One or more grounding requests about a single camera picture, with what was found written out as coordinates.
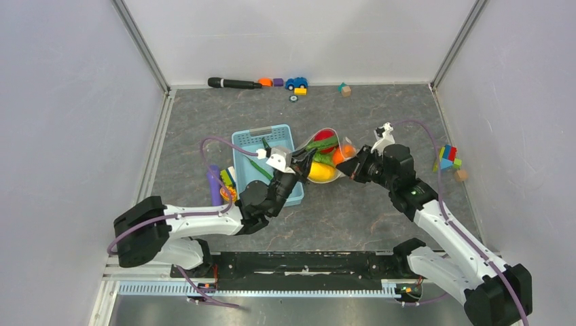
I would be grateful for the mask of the orange toy fruit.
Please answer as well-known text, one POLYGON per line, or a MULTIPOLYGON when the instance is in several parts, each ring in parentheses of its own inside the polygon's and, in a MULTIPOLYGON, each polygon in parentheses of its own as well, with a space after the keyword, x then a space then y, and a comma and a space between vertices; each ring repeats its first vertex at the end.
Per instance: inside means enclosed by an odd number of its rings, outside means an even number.
POLYGON ((331 157, 333 165, 337 166, 340 163, 346 161, 347 159, 353 158, 356 152, 357 150, 353 145, 345 144, 337 147, 331 157))

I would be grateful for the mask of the yellow toy lemon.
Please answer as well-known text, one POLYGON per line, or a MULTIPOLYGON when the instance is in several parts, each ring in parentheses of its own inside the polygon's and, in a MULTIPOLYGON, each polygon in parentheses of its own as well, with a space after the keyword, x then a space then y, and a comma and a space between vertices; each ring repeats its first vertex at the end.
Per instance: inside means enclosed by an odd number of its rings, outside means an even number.
POLYGON ((308 179, 315 183, 329 183, 338 176, 337 170, 328 164, 313 161, 308 174, 308 179))

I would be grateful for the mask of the clear dotted zip top bag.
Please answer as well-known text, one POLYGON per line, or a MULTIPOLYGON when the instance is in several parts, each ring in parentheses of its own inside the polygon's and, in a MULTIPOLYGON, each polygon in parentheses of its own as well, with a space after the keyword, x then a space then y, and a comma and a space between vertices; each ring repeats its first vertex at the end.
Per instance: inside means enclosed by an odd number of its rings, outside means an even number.
POLYGON ((311 183, 326 184, 335 181, 345 174, 336 166, 354 157, 359 148, 347 137, 340 137, 333 128, 323 128, 310 136, 296 151, 316 149, 308 180, 311 183))

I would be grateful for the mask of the green toy cucumber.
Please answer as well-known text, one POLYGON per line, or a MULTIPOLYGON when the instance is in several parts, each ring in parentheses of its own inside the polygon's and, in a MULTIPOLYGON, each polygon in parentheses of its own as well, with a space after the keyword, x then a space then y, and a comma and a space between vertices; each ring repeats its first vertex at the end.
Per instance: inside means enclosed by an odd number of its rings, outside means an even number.
POLYGON ((306 150, 317 149, 318 151, 324 151, 327 149, 332 149, 333 147, 337 147, 339 145, 339 141, 337 136, 332 136, 326 139, 312 141, 307 146, 305 146, 306 150))

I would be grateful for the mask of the red toy apple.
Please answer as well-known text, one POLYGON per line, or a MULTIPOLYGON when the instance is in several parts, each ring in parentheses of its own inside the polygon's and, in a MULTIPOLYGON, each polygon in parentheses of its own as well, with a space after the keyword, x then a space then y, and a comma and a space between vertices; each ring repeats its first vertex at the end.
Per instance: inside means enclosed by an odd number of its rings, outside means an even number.
MULTIPOLYGON (((326 139, 332 136, 335 136, 335 132, 331 129, 323 129, 320 130, 315 136, 314 136, 314 141, 318 141, 318 140, 322 140, 322 139, 326 139)), ((333 147, 332 149, 327 149, 324 151, 320 151, 321 153, 330 153, 335 147, 333 147)))

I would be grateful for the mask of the green toy bean pod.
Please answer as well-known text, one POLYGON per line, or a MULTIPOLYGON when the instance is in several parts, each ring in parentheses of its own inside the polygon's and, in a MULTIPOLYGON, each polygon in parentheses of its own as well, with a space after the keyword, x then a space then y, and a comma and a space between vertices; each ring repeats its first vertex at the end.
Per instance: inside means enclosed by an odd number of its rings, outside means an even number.
POLYGON ((255 168, 261 175, 263 175, 265 178, 267 178, 267 180, 271 181, 273 176, 264 168, 262 168, 257 162, 255 162, 254 160, 246 157, 246 159, 248 159, 250 165, 252 165, 253 168, 255 168))

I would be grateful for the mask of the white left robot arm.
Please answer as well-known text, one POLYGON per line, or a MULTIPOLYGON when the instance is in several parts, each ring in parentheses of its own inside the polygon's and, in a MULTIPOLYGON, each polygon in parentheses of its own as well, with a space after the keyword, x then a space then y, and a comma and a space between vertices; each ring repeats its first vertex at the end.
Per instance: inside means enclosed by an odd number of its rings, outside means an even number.
POLYGON ((235 202, 221 206, 180 207, 149 196, 115 219, 115 239, 107 251, 122 268, 156 261, 206 276, 213 269, 213 258, 202 236, 249 235, 265 228, 282 211, 295 186, 307 181, 316 152, 280 146, 258 149, 253 156, 273 169, 272 179, 250 182, 235 202))

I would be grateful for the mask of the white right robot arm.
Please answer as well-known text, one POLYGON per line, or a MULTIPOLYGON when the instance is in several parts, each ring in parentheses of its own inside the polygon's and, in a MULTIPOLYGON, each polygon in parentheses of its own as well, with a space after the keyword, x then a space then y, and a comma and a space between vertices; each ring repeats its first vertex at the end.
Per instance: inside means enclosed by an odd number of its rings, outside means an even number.
POLYGON ((416 176, 410 149, 392 144, 382 152, 368 146, 337 165, 353 181, 388 190, 393 206, 430 235, 447 258, 416 239, 396 246, 394 272, 423 276, 451 295, 473 325, 528 324, 532 312, 532 276, 511 266, 475 238, 446 208, 430 185, 416 176))

